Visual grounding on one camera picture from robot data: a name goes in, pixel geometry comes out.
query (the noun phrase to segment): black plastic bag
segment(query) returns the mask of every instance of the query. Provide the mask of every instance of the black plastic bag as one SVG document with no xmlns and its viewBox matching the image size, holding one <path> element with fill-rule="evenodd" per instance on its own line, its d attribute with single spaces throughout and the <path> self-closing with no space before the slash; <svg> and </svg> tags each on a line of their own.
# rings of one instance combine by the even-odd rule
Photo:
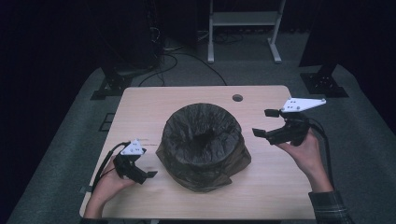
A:
<svg viewBox="0 0 396 224">
<path fill-rule="evenodd" d="M 177 183 L 198 192 L 231 184 L 230 176 L 251 162 L 239 123 L 211 104 L 175 112 L 166 121 L 156 154 Z"/>
</svg>

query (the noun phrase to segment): black curtain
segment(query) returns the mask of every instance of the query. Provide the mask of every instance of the black curtain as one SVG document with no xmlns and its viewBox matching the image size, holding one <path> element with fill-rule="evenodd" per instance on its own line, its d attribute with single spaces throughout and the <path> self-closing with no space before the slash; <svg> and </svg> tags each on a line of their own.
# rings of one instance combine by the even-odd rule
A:
<svg viewBox="0 0 396 224">
<path fill-rule="evenodd" d="M 338 63 L 395 132 L 396 14 L 394 1 L 322 0 L 300 66 Z"/>
<path fill-rule="evenodd" d="M 97 68 L 100 39 L 82 1 L 2 1 L 0 22 L 0 223 L 6 223 Z"/>
</svg>

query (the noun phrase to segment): shelf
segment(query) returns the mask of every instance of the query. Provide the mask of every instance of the shelf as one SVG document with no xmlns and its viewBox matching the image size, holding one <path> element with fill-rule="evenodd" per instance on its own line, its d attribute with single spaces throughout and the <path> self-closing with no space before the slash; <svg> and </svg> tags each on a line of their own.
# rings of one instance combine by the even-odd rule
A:
<svg viewBox="0 0 396 224">
<path fill-rule="evenodd" d="M 275 25 L 277 11 L 214 12 L 213 26 Z"/>
</svg>

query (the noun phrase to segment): black cable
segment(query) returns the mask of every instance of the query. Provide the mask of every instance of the black cable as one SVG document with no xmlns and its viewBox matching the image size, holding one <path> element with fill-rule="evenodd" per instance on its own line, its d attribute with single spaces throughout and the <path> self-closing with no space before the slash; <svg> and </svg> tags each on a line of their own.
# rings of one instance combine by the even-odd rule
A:
<svg viewBox="0 0 396 224">
<path fill-rule="evenodd" d="M 92 184 L 92 190 L 91 192 L 93 193 L 93 191 L 96 188 L 96 185 L 98 184 L 100 178 L 102 177 L 102 172 L 105 169 L 105 166 L 107 165 L 107 162 L 110 160 L 111 156 L 113 155 L 114 150 L 116 150 L 118 147 L 120 146 L 124 146 L 127 147 L 131 142 L 122 142 L 117 144 L 116 146 L 114 146 L 110 151 L 108 151 L 105 159 L 103 160 L 98 172 L 96 173 L 95 179 L 93 180 L 93 184 Z"/>
<path fill-rule="evenodd" d="M 175 64 L 173 64 L 171 67 L 169 67 L 169 68 L 167 68 L 167 69 L 165 69 L 165 70 L 163 70 L 163 71 L 161 71 L 161 72 L 154 73 L 154 74 L 151 74 L 150 76 L 146 77 L 145 79 L 143 79 L 143 80 L 139 83 L 138 87 L 141 87 L 142 84 L 143 84 L 143 82 L 145 82 L 147 79 L 149 79 L 149 78 L 151 78 L 151 77 L 154 77 L 154 76 L 156 76 L 156 75 L 158 75 L 158 74 L 160 74 L 160 73 L 167 72 L 167 71 L 171 70 L 172 68 L 176 67 L 176 65 L 177 65 L 177 58 L 176 58 L 176 57 L 174 57 L 174 56 L 172 56 L 172 55 L 169 55 L 169 54 L 164 54 L 164 56 L 168 56 L 168 57 L 171 57 L 171 58 L 175 59 Z"/>
<path fill-rule="evenodd" d="M 178 47 L 175 47 L 175 48 L 172 48 L 172 49 L 165 48 L 163 51 L 169 53 L 169 52 L 177 51 L 177 50 L 180 50 L 180 49 L 183 49 L 183 48 L 184 48 L 184 46 L 178 46 Z"/>
<path fill-rule="evenodd" d="M 107 172 L 105 172 L 104 174 L 102 174 L 100 177 L 102 178 L 103 176 L 107 175 L 108 173 L 112 172 L 113 170 L 115 170 L 116 168 L 110 169 Z"/>
<path fill-rule="evenodd" d="M 319 123 L 319 121 L 317 121 L 317 120 L 315 120 L 315 119 L 309 119 L 309 120 L 314 121 L 314 122 L 319 126 L 319 128 L 324 132 L 324 128 L 323 128 L 323 126 Z"/>
<path fill-rule="evenodd" d="M 240 38 L 237 38 L 235 35 L 229 35 L 229 34 L 218 34 L 215 35 L 215 38 L 213 40 L 214 43 L 219 44 L 219 45 L 231 45 L 236 42 L 244 40 L 244 36 L 240 35 Z"/>
<path fill-rule="evenodd" d="M 158 69 L 160 70 L 160 73 L 157 74 L 157 77 L 163 82 L 161 85 L 162 87 L 166 86 L 165 84 L 165 79 L 163 78 L 163 70 L 161 69 L 161 65 L 159 64 Z"/>
<path fill-rule="evenodd" d="M 210 68 L 210 70 L 212 70 L 213 72 L 215 72 L 215 73 L 221 78 L 221 80 L 223 81 L 224 86 L 228 86 L 228 85 L 227 85 L 227 82 L 225 82 L 225 80 L 224 80 L 224 78 L 221 76 L 221 74 L 220 74 L 218 71 L 216 71 L 214 68 L 212 68 L 209 64 L 207 64 L 206 62 L 204 62 L 202 59 L 200 59 L 200 58 L 198 58 L 198 57 L 196 57 L 196 56 L 194 56 L 194 55 L 187 54 L 187 53 L 172 53 L 172 54 L 187 55 L 187 56 L 190 56 L 190 57 L 192 57 L 192 58 L 195 58 L 196 60 L 200 61 L 201 63 L 203 63 L 204 65 L 206 65 L 208 68 Z"/>
<path fill-rule="evenodd" d="M 334 181 L 332 179 L 332 160 L 330 157 L 329 139 L 327 138 L 327 135 L 324 132 L 324 130 L 322 128 L 320 128 L 321 126 L 319 127 L 318 125 L 312 124 L 312 123 L 310 124 L 310 126 L 312 129 L 317 131 L 320 134 L 320 136 L 323 138 L 324 145 L 325 145 L 324 150 L 326 153 L 327 175 L 329 176 L 330 183 L 335 188 Z"/>
</svg>

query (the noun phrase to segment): gray carpet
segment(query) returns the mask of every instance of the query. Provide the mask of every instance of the gray carpet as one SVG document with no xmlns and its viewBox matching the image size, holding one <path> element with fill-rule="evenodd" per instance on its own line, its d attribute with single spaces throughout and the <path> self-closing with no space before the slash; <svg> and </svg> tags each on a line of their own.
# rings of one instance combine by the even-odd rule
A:
<svg viewBox="0 0 396 224">
<path fill-rule="evenodd" d="M 279 34 L 276 44 L 282 64 L 274 64 L 267 36 L 244 35 L 242 41 L 234 44 L 215 45 L 215 63 L 211 67 L 230 86 L 285 85 L 293 97 L 322 98 L 310 95 L 299 76 L 318 71 L 318 67 L 298 67 L 308 34 Z M 178 43 L 170 42 L 167 47 L 177 46 Z M 203 44 L 197 50 L 184 48 L 175 53 L 193 54 L 206 61 L 206 51 Z M 214 71 L 195 58 L 173 56 L 177 66 L 163 73 L 163 81 L 153 76 L 142 86 L 224 85 Z M 174 62 L 173 58 L 163 56 L 161 70 Z M 154 72 L 135 78 L 131 86 L 138 86 Z M 8 223 L 78 223 L 84 196 L 78 191 L 89 184 L 106 140 L 106 133 L 98 132 L 99 127 L 107 113 L 116 112 L 120 101 L 119 96 L 90 100 L 104 77 L 98 68 L 87 79 Z M 318 120 L 329 137 L 335 186 L 356 223 L 396 223 L 396 138 L 346 69 L 337 66 L 333 77 L 349 97 L 328 98 L 326 105 L 305 114 Z"/>
</svg>

